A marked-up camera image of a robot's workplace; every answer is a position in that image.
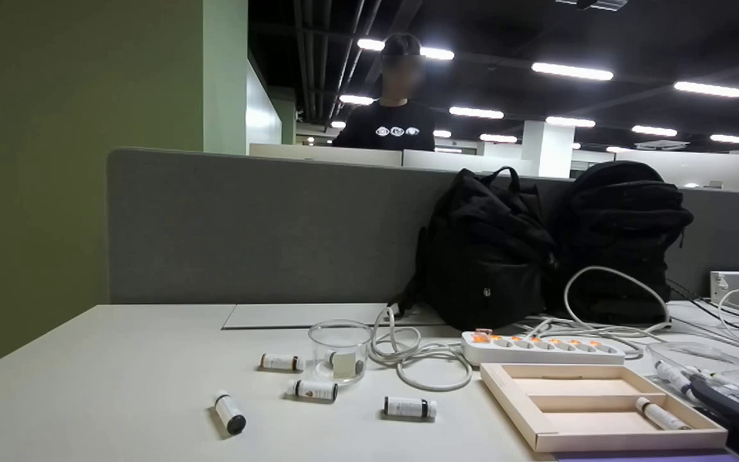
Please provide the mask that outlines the person in black t-shirt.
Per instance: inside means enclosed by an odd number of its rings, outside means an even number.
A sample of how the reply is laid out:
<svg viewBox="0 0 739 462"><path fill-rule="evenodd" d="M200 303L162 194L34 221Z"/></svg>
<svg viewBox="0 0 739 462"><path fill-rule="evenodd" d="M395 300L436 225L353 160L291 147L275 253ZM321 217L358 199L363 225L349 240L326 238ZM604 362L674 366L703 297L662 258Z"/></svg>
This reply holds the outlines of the person in black t-shirt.
<svg viewBox="0 0 739 462"><path fill-rule="evenodd" d="M367 107L356 107L334 139L336 147L353 149L433 149L433 116L411 92L420 80L420 44L408 34L385 39L381 94Z"/></svg>

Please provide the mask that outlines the white cylinder front right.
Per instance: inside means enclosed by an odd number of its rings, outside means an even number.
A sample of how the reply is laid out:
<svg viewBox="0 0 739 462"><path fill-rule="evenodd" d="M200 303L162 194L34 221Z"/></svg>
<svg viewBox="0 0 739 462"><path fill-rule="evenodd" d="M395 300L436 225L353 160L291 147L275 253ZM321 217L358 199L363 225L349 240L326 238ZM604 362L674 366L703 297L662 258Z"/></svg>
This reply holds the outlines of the white cylinder front right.
<svg viewBox="0 0 739 462"><path fill-rule="evenodd" d="M436 415L436 409L426 398L393 398L393 396L386 396L381 400L381 415L385 419L408 419L408 420L431 420Z"/></svg>

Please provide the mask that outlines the white cylinder back left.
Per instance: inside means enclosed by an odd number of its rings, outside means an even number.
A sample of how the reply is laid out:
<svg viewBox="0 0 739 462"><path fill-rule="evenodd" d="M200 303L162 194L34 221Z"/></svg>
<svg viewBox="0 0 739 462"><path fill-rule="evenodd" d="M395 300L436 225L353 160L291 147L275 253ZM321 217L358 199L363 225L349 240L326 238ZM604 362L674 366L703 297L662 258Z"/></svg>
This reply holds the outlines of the white cylinder back left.
<svg viewBox="0 0 739 462"><path fill-rule="evenodd" d="M303 369L303 359L297 355L261 355L258 357L258 369L266 373L300 373Z"/></svg>

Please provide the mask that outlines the grey cubicle partition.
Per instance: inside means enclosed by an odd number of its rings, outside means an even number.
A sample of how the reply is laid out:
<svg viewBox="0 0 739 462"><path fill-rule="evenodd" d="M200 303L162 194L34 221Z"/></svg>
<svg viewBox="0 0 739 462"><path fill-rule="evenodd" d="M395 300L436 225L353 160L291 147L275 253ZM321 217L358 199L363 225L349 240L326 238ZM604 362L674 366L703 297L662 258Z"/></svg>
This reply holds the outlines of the grey cubicle partition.
<svg viewBox="0 0 739 462"><path fill-rule="evenodd" d="M159 149L108 157L108 291L127 303L389 300L453 172ZM548 229L571 180L533 180ZM667 282L739 269L739 193L681 189Z"/></svg>

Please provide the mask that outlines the white cylinder middle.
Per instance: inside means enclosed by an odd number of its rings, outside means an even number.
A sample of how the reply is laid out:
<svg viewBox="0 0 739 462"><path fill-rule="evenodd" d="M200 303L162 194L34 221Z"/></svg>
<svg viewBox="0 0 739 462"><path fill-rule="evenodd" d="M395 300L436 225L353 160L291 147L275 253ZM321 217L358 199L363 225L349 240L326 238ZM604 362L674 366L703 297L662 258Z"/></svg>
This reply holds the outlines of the white cylinder middle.
<svg viewBox="0 0 739 462"><path fill-rule="evenodd" d="M338 396L338 385L327 379L295 379L290 385L290 396L300 400L334 402Z"/></svg>

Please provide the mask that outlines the purple mat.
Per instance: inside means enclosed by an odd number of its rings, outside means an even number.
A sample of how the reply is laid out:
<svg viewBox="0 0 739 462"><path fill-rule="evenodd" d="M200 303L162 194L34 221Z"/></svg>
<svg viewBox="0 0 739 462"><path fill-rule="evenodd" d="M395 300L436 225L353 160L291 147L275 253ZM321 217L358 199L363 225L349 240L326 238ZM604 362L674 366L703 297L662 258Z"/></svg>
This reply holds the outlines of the purple mat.
<svg viewBox="0 0 739 462"><path fill-rule="evenodd" d="M553 462L739 462L733 451L597 451L553 455Z"/></svg>

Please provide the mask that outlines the black backpack left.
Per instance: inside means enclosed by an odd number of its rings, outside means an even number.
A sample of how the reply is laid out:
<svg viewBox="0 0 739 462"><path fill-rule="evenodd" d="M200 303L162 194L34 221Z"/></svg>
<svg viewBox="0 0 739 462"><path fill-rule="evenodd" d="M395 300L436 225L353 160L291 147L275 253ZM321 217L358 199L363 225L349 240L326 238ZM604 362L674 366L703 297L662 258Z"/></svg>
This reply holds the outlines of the black backpack left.
<svg viewBox="0 0 739 462"><path fill-rule="evenodd" d="M538 193L513 167L461 170L417 230L416 269L398 314L431 308L459 332L502 329L543 308L553 238Z"/></svg>

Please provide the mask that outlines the black backpack right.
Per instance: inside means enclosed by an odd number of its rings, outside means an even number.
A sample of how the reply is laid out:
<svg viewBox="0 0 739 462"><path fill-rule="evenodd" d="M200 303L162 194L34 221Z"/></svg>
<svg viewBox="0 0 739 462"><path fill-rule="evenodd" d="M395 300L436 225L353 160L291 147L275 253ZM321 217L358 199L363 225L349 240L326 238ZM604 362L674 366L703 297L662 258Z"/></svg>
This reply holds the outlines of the black backpack right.
<svg viewBox="0 0 739 462"><path fill-rule="evenodd" d="M543 280L545 314L662 323L658 300L670 296L663 253L689 224L681 193L649 163L593 163L548 215L556 267Z"/></svg>

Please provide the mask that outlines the white cylinder in tray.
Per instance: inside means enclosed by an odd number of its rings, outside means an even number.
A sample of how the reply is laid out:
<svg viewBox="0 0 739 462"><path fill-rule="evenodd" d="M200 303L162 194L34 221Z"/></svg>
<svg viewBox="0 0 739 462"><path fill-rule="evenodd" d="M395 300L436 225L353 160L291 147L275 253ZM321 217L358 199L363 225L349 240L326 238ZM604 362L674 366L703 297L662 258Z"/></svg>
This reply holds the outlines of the white cylinder in tray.
<svg viewBox="0 0 739 462"><path fill-rule="evenodd" d="M670 411L663 411L662 406L652 402L649 398L635 398L635 411L652 420L657 429L663 430L681 430L688 429L684 420L680 420L678 415L671 415Z"/></svg>

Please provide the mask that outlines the wooden tray frame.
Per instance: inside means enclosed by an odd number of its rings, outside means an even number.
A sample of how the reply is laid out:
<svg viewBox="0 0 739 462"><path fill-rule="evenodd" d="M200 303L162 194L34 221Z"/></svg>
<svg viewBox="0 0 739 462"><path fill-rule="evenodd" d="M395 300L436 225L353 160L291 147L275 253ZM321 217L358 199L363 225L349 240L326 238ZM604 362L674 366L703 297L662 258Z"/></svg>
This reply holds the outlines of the wooden tray frame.
<svg viewBox="0 0 739 462"><path fill-rule="evenodd" d="M484 362L480 377L533 451L722 448L729 430L624 365ZM635 411L649 398L688 423L657 429Z"/></svg>

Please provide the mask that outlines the white power strip orange switches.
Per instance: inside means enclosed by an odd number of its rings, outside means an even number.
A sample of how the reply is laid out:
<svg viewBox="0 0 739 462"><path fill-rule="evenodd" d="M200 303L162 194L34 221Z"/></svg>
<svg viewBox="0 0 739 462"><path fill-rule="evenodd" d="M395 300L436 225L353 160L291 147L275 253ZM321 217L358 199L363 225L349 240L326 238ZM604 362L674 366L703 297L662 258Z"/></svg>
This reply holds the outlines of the white power strip orange switches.
<svg viewBox="0 0 739 462"><path fill-rule="evenodd" d="M461 355L481 362L621 365L635 357L631 346L594 335L527 335L463 332Z"/></svg>

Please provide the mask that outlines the white cylinder front left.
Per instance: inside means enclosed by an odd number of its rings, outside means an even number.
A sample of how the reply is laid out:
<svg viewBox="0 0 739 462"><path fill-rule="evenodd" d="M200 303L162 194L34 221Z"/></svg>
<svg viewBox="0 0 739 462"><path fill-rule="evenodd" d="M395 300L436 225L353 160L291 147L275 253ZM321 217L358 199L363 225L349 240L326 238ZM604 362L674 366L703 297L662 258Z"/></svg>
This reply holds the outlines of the white cylinder front left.
<svg viewBox="0 0 739 462"><path fill-rule="evenodd" d="M217 396L212 400L212 411L227 437L236 437L245 429L245 415L227 396Z"/></svg>

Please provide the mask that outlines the black backpack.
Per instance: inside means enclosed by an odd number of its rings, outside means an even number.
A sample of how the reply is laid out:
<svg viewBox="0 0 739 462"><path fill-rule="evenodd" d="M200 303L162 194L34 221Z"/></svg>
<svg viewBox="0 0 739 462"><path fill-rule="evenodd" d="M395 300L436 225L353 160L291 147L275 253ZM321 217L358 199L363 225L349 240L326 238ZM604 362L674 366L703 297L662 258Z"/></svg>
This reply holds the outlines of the black backpack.
<svg viewBox="0 0 739 462"><path fill-rule="evenodd" d="M662 323L658 300L670 296L663 253L689 224L681 193L649 163L593 163L548 215L556 267L543 280L545 314Z"/></svg>
<svg viewBox="0 0 739 462"><path fill-rule="evenodd" d="M416 269L398 314L431 308L459 332L502 329L543 308L553 238L538 193L513 167L461 170L417 230Z"/></svg>

